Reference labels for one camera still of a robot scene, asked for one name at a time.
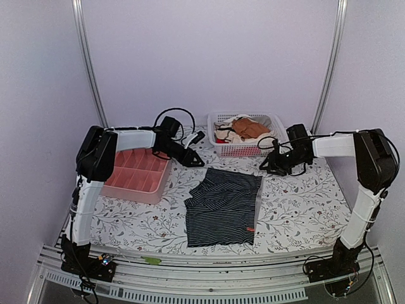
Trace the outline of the navy striped underwear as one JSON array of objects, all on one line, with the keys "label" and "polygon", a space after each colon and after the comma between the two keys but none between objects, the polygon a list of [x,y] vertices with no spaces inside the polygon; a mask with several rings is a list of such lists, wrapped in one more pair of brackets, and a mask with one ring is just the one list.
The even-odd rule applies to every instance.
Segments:
[{"label": "navy striped underwear", "polygon": [[262,183],[260,175],[207,169],[184,201],[187,246],[254,244]]}]

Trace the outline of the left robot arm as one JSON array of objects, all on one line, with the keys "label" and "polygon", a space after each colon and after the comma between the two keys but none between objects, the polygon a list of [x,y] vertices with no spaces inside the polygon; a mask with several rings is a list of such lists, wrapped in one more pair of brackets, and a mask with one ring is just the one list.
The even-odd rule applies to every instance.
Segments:
[{"label": "left robot arm", "polygon": [[68,240],[77,246],[90,243],[90,225],[96,201],[105,182],[111,177],[117,152],[151,149],[164,153],[179,164],[203,167],[204,162],[190,145],[204,139],[202,131],[193,131],[183,143],[174,140],[177,121],[165,117],[161,125],[152,127],[103,128],[92,126],[76,157],[76,186],[70,207]]}]

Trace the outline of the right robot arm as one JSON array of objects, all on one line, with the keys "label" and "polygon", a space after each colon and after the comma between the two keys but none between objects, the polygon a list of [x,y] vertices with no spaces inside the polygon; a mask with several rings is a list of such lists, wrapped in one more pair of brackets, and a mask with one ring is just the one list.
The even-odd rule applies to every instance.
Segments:
[{"label": "right robot arm", "polygon": [[298,165],[310,165],[315,158],[353,157],[359,183],[356,202],[337,244],[347,250],[361,247],[400,169],[400,157],[392,141],[381,129],[336,131],[329,135],[309,135],[303,124],[287,129],[289,148],[274,139],[272,151],[259,166],[268,174],[291,175]]}]

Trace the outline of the pile of clothes in basket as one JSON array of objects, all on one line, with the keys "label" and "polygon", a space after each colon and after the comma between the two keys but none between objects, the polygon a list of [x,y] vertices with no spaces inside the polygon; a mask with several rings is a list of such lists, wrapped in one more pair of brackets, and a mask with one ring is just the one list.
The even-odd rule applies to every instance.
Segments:
[{"label": "pile of clothes in basket", "polygon": [[218,144],[254,144],[264,137],[278,137],[271,118],[266,115],[252,117],[240,114],[213,126]]}]

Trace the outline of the white plastic laundry basket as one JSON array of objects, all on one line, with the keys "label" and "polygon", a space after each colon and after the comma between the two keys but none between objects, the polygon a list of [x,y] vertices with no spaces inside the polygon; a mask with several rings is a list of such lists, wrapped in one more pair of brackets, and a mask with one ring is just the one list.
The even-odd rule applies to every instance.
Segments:
[{"label": "white plastic laundry basket", "polygon": [[273,141],[288,140],[285,127],[269,113],[215,112],[208,115],[209,141],[221,157],[261,156]]}]

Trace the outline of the floral table mat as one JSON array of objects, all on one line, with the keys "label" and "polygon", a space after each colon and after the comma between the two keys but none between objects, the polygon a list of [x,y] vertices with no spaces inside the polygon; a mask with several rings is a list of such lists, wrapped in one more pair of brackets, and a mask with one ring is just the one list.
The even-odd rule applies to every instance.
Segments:
[{"label": "floral table mat", "polygon": [[98,206],[106,185],[156,187],[140,169],[142,160],[113,173],[119,135],[92,126],[79,149],[70,233],[77,246],[95,240],[175,254],[289,252],[331,246],[349,222],[349,206],[325,160],[297,177],[268,175],[256,161],[236,158],[192,167],[184,158],[192,150],[160,130],[148,131],[152,149],[177,165],[158,206],[114,207],[110,199]]}]

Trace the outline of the pink plastic divider box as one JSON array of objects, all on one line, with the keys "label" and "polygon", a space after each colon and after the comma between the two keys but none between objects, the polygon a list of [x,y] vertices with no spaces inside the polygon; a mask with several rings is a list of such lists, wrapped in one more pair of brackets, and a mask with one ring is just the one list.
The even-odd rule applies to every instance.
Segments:
[{"label": "pink plastic divider box", "polygon": [[158,204],[171,170],[171,162],[152,154],[151,149],[119,151],[111,177],[101,195],[109,198]]}]

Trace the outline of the green leaf scrap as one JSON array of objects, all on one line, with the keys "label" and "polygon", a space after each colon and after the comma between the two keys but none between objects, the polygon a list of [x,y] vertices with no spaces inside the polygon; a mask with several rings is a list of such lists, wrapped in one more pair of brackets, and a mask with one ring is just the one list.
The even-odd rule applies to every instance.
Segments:
[{"label": "green leaf scrap", "polygon": [[159,265],[161,263],[160,258],[154,258],[150,256],[143,256],[142,259],[149,265]]}]

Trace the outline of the front aluminium rail base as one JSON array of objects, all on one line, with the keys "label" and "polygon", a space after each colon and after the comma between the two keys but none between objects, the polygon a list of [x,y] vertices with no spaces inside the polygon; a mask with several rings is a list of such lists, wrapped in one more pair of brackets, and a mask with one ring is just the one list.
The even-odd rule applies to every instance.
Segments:
[{"label": "front aluminium rail base", "polygon": [[[240,256],[172,255],[93,246],[92,256],[111,253],[111,282],[96,282],[101,303],[397,303],[378,248],[359,254],[351,294],[335,298],[326,282],[311,282],[305,262],[328,258],[330,248]],[[149,265],[142,257],[160,258]]]}]

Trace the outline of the right aluminium frame post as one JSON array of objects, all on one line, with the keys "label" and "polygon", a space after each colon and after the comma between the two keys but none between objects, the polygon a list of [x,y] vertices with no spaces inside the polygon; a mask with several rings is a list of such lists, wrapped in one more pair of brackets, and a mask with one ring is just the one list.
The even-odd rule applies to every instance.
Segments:
[{"label": "right aluminium frame post", "polygon": [[335,17],[335,25],[333,30],[330,55],[328,59],[325,78],[323,80],[323,85],[320,92],[320,97],[318,100],[318,105],[316,107],[315,116],[313,119],[313,123],[311,125],[311,132],[313,134],[316,134],[318,132],[321,125],[321,120],[323,118],[323,114],[327,107],[328,95],[330,93],[330,89],[332,86],[333,75],[339,56],[339,49],[342,41],[342,36],[344,33],[344,26],[347,13],[347,3],[348,3],[347,0],[338,0],[337,2],[337,13]]}]

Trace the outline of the aluminium frame post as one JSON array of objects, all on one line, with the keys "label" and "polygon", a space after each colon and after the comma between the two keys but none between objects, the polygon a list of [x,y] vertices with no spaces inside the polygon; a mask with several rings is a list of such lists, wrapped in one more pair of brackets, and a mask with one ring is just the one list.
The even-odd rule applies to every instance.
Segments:
[{"label": "aluminium frame post", "polygon": [[332,86],[333,75],[339,56],[339,49],[342,41],[342,36],[344,33],[344,26],[347,13],[347,3],[348,3],[347,0],[338,0],[337,2],[337,13],[335,17],[335,25],[333,30],[330,55],[328,59],[325,78],[323,80],[323,85],[320,92],[320,97],[318,100],[318,105],[316,107],[315,116],[313,119],[313,123],[311,125],[311,132],[313,134],[316,134],[318,132],[321,125],[321,120],[323,118],[323,114],[327,107],[328,95],[330,93],[330,89]]},{"label": "aluminium frame post", "polygon": [[80,49],[82,52],[82,57],[84,61],[85,71],[87,74],[87,79],[89,81],[90,92],[92,94],[92,98],[94,101],[94,105],[96,108],[97,117],[99,119],[99,123],[103,127],[108,127],[108,119],[104,109],[104,105],[101,99],[101,95],[99,92],[96,73],[94,71],[94,66],[92,63],[91,53],[90,53],[90,46],[89,40],[87,37],[87,31],[85,26],[85,18],[84,18],[84,11],[83,11],[83,1],[81,0],[72,0],[72,8],[73,8],[73,17],[75,20],[75,26],[78,35],[78,41],[80,45]]}]

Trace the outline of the left aluminium frame post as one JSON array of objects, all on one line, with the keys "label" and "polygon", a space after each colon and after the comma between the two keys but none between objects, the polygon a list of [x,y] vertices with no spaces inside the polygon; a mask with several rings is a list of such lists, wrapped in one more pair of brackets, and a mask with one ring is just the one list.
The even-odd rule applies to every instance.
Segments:
[{"label": "left aluminium frame post", "polygon": [[80,45],[80,49],[82,52],[82,57],[84,61],[85,71],[87,74],[87,79],[89,81],[90,92],[92,94],[92,98],[94,101],[94,105],[96,108],[97,117],[99,119],[99,123],[103,127],[108,127],[108,119],[104,109],[104,105],[101,99],[101,95],[99,92],[96,73],[94,71],[94,66],[92,63],[91,53],[90,53],[90,46],[89,40],[87,37],[87,31],[85,26],[85,18],[84,18],[84,11],[83,11],[83,1],[81,0],[72,0],[72,8],[73,8],[73,17],[75,20],[75,26],[78,35],[78,41]]}]

